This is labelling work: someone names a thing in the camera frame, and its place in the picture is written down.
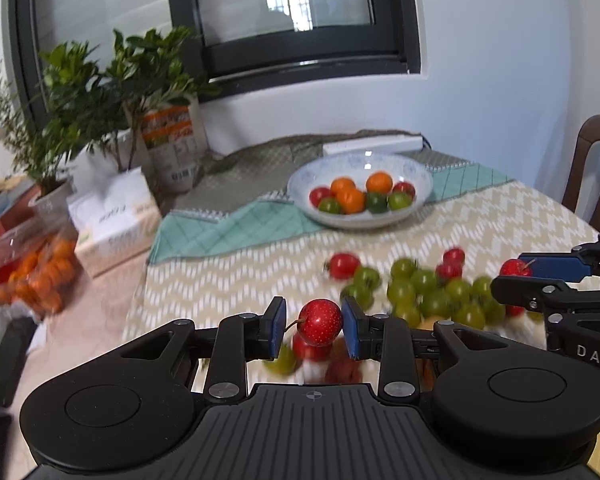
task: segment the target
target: potted plant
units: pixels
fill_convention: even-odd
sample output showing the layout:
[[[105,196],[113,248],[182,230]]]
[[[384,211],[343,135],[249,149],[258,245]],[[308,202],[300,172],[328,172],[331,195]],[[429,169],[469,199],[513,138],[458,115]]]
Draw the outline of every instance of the potted plant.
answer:
[[[13,155],[13,169],[40,186],[40,196],[32,206],[41,214],[55,212],[58,207],[66,211],[66,197],[73,187],[63,165],[79,152],[80,131],[53,120],[37,131],[22,108],[14,104],[15,97],[0,65],[0,143]]]

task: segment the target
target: red fruit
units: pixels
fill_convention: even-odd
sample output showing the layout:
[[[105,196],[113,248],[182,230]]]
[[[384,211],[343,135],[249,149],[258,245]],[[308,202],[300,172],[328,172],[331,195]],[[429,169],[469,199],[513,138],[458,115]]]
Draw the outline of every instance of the red fruit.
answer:
[[[416,189],[409,182],[398,182],[392,191],[401,191],[407,195],[411,195],[411,198],[416,196]]]
[[[327,384],[357,384],[362,382],[360,363],[348,357],[334,359],[324,374]]]
[[[299,333],[294,334],[291,341],[291,348],[298,359],[302,361],[327,361],[331,354],[331,347],[327,346],[312,346],[307,344]]]
[[[360,266],[360,260],[355,254],[337,253],[324,264],[324,270],[335,280],[350,280]]]
[[[452,247],[442,255],[442,261],[445,263],[457,263],[464,265],[464,251],[460,247]]]
[[[330,300],[312,300],[298,314],[298,333],[305,343],[328,346],[342,329],[342,313]]]
[[[330,196],[334,196],[334,194],[328,187],[316,187],[315,189],[312,189],[311,193],[309,193],[309,202],[311,202],[314,207],[318,207],[320,205],[320,200]]]
[[[443,281],[462,278],[462,265],[457,262],[443,262],[436,267],[436,274]]]
[[[526,262],[513,258],[507,260],[500,267],[501,276],[532,276],[531,267]]]

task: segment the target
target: plant pot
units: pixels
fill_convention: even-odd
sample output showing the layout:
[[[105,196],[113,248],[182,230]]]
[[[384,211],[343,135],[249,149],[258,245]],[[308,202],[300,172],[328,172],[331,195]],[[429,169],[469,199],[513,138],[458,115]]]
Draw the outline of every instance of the plant pot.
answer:
[[[60,187],[51,193],[45,196],[38,195],[33,197],[29,206],[45,222],[59,216],[69,216],[69,207],[66,204],[66,199],[74,194],[74,192],[74,180],[72,177],[68,177]]]

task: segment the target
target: tissue box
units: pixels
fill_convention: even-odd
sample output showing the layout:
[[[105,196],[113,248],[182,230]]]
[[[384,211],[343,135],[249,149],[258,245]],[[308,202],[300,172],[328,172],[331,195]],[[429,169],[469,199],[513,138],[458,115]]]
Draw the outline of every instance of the tissue box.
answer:
[[[92,278],[151,247],[162,220],[139,169],[71,200],[69,213],[78,229],[75,256]]]

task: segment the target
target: green tomato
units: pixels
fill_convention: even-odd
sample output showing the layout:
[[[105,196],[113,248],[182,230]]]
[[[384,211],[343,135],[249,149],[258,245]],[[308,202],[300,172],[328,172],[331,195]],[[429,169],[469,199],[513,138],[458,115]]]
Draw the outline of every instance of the green tomato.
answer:
[[[417,328],[422,323],[422,314],[415,305],[394,308],[392,316],[401,317],[407,322],[410,328]]]
[[[409,281],[413,283],[418,294],[425,294],[438,288],[438,277],[431,269],[416,269]]]
[[[413,198],[411,197],[411,195],[406,194],[402,191],[395,191],[391,193],[388,198],[389,209],[391,211],[409,207],[412,202]]]
[[[323,213],[330,213],[332,215],[339,215],[342,212],[340,204],[333,196],[327,196],[320,200],[318,209]]]
[[[400,258],[399,260],[395,260],[394,264],[391,266],[391,277],[394,280],[399,278],[408,280],[417,268],[418,263],[416,260],[412,260],[411,258]]]
[[[478,330],[482,330],[486,324],[484,313],[477,303],[465,303],[454,312],[451,319]]]
[[[471,286],[471,292],[482,301],[491,300],[491,282],[493,280],[489,276],[480,276],[474,280],[474,284]]]
[[[420,303],[422,317],[450,317],[452,313],[449,295],[442,289],[426,292]]]
[[[381,285],[382,278],[377,269],[361,266],[353,273],[353,282],[365,285],[370,290],[376,290]]]
[[[486,319],[487,325],[495,326],[500,325],[507,314],[507,309],[504,305],[499,304],[496,300],[491,298],[482,304],[482,311]]]
[[[416,289],[407,280],[393,280],[386,288],[386,296],[393,306],[398,303],[415,304]]]
[[[466,303],[471,297],[471,285],[462,278],[452,278],[445,285],[446,293],[455,303]]]
[[[386,213],[386,195],[382,193],[367,193],[365,197],[365,206],[371,213]]]
[[[363,311],[369,310],[371,305],[374,304],[374,297],[371,294],[371,290],[364,283],[353,282],[347,285],[340,293],[340,301],[345,296],[351,296],[356,300],[356,303]]]
[[[276,375],[291,375],[298,368],[298,359],[294,351],[286,343],[282,343],[277,359],[264,361],[265,368]]]

